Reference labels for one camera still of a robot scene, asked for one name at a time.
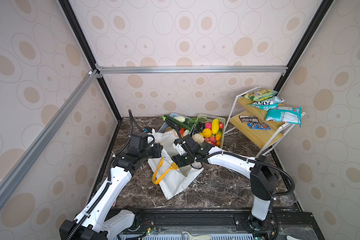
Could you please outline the yellow papaya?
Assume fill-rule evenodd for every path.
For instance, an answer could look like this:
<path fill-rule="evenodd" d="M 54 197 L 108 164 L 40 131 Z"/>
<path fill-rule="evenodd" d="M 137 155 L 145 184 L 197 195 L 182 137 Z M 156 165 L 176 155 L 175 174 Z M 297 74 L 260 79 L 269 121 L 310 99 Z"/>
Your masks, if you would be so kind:
<path fill-rule="evenodd" d="M 212 121 L 212 133 L 213 133 L 213 135 L 215 135 L 218 131 L 219 131 L 219 119 L 214 119 L 213 121 Z"/>

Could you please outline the left aluminium frame bar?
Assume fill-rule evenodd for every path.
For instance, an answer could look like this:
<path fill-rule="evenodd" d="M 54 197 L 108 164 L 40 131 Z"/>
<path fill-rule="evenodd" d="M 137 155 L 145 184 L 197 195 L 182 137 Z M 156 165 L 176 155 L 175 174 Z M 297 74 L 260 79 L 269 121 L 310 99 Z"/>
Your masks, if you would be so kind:
<path fill-rule="evenodd" d="M 99 70 L 93 69 L 91 74 L 88 74 L 82 80 L 62 107 L 58 109 L 47 126 L 24 152 L 19 161 L 1 181 L 0 211 L 99 73 Z"/>

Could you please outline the white canvas grocery bag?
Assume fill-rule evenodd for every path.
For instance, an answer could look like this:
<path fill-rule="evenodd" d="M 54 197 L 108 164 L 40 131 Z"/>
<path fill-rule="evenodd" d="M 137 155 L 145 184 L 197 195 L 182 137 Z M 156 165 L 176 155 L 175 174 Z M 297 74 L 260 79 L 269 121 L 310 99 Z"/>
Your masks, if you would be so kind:
<path fill-rule="evenodd" d="M 161 156 L 148 160 L 153 171 L 152 182 L 159 185 L 167 200 L 186 190 L 189 185 L 203 172 L 203 168 L 192 166 L 180 167 L 171 157 L 178 155 L 173 143 L 178 138 L 173 131 L 165 133 L 153 132 L 155 142 L 163 146 Z"/>

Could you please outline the white chinese cabbage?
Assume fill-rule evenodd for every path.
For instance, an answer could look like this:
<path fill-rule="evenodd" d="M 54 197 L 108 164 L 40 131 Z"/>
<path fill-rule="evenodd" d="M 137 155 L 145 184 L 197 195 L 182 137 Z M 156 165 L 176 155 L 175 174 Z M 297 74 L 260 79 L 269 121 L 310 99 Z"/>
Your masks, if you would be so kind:
<path fill-rule="evenodd" d="M 189 134 L 190 134 L 190 130 L 185 130 L 182 136 L 185 137 L 185 136 L 187 136 Z"/>

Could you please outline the pale white green squash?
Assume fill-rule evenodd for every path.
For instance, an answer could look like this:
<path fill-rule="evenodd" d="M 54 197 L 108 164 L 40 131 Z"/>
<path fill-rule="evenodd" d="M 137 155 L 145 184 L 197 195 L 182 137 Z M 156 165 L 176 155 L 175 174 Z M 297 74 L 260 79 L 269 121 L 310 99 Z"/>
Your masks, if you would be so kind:
<path fill-rule="evenodd" d="M 181 123 L 184 123 L 186 121 L 186 118 L 183 116 L 177 116 L 177 117 L 174 117 L 174 119 Z"/>

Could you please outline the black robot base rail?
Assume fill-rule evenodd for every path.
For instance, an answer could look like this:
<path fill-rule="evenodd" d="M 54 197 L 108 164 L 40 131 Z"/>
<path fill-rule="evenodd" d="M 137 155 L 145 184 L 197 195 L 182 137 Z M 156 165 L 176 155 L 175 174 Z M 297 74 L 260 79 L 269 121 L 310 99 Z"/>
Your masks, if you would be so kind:
<path fill-rule="evenodd" d="M 244 209 L 142 209 L 137 212 L 137 223 L 122 231 L 119 239 L 141 236 L 162 239 L 163 235 L 181 236 L 182 232 L 206 234 L 212 239 L 225 240 L 322 240 L 313 214 L 292 208 L 276 208 L 258 222 Z"/>

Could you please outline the white cauliflower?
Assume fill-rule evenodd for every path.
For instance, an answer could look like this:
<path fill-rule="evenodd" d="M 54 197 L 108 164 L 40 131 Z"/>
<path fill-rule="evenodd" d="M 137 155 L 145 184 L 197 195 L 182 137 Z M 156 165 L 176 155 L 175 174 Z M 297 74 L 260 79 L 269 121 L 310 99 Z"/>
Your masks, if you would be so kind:
<path fill-rule="evenodd" d="M 202 144 L 204 143 L 204 141 L 205 141 L 204 136 L 201 135 L 201 134 L 194 134 L 194 135 L 192 136 L 192 139 L 193 139 L 196 143 L 198 143 L 199 145 L 202 145 Z"/>

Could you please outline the red orange pepper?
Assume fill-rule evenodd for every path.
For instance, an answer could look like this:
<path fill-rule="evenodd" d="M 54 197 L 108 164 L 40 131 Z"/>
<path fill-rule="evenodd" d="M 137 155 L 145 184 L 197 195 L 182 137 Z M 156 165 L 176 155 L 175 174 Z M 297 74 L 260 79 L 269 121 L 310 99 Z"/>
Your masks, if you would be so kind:
<path fill-rule="evenodd" d="M 185 131 L 185 128 L 181 128 L 181 129 L 179 130 L 179 133 L 181 134 L 181 136 L 184 135 L 184 131 Z"/>

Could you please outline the dark candy packet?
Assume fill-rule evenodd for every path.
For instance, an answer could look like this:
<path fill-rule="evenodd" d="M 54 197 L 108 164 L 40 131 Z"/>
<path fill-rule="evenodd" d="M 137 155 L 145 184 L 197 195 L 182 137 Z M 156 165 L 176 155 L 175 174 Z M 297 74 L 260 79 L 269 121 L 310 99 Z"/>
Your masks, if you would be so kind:
<path fill-rule="evenodd" d="M 259 123 L 259 120 L 255 116 L 240 116 L 242 123 Z"/>

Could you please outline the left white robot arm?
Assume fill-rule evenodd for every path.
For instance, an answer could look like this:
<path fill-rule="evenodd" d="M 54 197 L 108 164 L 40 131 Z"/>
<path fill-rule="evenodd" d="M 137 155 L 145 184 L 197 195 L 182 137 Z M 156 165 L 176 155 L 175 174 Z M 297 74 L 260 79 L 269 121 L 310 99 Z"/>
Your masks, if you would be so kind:
<path fill-rule="evenodd" d="M 163 146 L 153 144 L 145 150 L 129 147 L 127 153 L 113 157 L 109 175 L 90 202 L 75 217 L 65 220 L 59 232 L 62 240 L 113 240 L 134 224 L 135 213 L 121 210 L 116 216 L 106 217 L 126 184 L 144 161 L 161 157 Z"/>

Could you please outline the black corner frame post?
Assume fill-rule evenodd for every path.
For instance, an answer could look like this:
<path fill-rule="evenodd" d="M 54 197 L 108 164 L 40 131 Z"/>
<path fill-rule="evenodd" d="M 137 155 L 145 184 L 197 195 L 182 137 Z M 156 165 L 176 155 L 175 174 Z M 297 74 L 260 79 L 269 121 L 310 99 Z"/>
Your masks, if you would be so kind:
<path fill-rule="evenodd" d="M 81 28 L 81 25 L 76 17 L 76 14 L 74 13 L 74 9 L 70 3 L 70 1 L 67 0 L 58 0 L 59 5 L 61 6 L 63 13 L 65 17 L 68 20 L 68 23 L 81 47 L 82 52 L 84 53 L 87 62 L 89 63 L 92 70 L 98 70 L 97 68 L 97 61 L 93 55 L 93 52 L 91 50 L 91 47 L 89 45 L 89 42 L 87 41 L 87 38 L 84 35 L 84 32 Z M 98 77 L 97 78 L 98 83 L 106 97 L 106 100 L 108 101 L 108 104 L 111 107 L 111 110 L 116 117 L 116 120 L 120 122 L 123 117 L 121 116 L 116 103 L 111 95 L 110 88 L 108 87 L 104 77 Z"/>

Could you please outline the black right corner post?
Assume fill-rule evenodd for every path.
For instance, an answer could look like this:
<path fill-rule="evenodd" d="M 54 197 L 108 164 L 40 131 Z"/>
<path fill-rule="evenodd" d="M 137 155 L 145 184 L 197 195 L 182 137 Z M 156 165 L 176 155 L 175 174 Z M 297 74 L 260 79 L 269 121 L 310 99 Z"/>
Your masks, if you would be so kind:
<path fill-rule="evenodd" d="M 325 16 L 327 15 L 328 11 L 332 7 L 332 5 L 335 3 L 334 0 L 324 0 L 319 5 L 318 10 L 313 15 L 312 20 L 309 22 L 308 27 L 306 31 L 303 34 L 302 39 L 300 40 L 299 44 L 297 45 L 297 48 L 295 49 L 294 53 L 292 54 L 291 59 L 289 60 L 287 64 L 287 70 L 285 73 L 281 75 L 279 78 L 277 84 L 274 87 L 274 90 L 280 92 L 288 80 L 289 76 L 293 72 L 295 66 L 297 65 L 299 59 L 303 55 L 304 51 L 306 50 L 307 46 L 309 45 L 310 41 L 312 40 L 313 36 L 317 32 L 319 26 L 321 25 L 322 21 L 325 19 Z"/>

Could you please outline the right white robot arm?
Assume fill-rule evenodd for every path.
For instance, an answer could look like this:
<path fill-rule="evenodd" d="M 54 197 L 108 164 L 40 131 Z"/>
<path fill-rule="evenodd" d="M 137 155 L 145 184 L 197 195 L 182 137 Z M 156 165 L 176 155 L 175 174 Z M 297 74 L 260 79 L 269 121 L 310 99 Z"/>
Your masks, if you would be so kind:
<path fill-rule="evenodd" d="M 196 162 L 208 163 L 227 168 L 248 178 L 251 182 L 251 191 L 254 196 L 251 217 L 253 221 L 259 223 L 266 220 L 268 213 L 272 210 L 275 198 L 292 194 L 296 186 L 291 175 L 270 164 L 265 156 L 252 158 L 223 151 L 218 147 L 212 147 L 210 150 L 202 147 L 196 153 L 181 153 L 171 157 L 171 159 L 179 167 Z M 290 187 L 285 192 L 275 192 L 279 181 L 277 173 L 288 179 Z"/>

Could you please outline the white teal snack bag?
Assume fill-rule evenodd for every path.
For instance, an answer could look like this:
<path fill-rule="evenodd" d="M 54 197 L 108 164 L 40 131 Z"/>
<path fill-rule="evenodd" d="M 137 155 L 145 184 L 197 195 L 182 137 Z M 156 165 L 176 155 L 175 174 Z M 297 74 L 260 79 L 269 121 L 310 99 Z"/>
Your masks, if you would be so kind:
<path fill-rule="evenodd" d="M 279 104 L 283 103 L 284 101 L 285 99 L 283 99 L 282 97 L 273 96 L 263 101 L 254 102 L 249 106 L 268 111 L 270 109 L 275 109 L 276 107 L 278 107 Z"/>

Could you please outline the pink dragon fruit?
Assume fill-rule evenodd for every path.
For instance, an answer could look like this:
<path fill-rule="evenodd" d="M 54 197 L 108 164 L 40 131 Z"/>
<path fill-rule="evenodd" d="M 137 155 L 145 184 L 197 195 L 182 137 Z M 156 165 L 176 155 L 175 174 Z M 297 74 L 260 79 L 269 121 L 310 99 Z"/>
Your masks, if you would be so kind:
<path fill-rule="evenodd" d="M 205 129 L 212 129 L 212 123 L 211 122 L 205 122 Z"/>

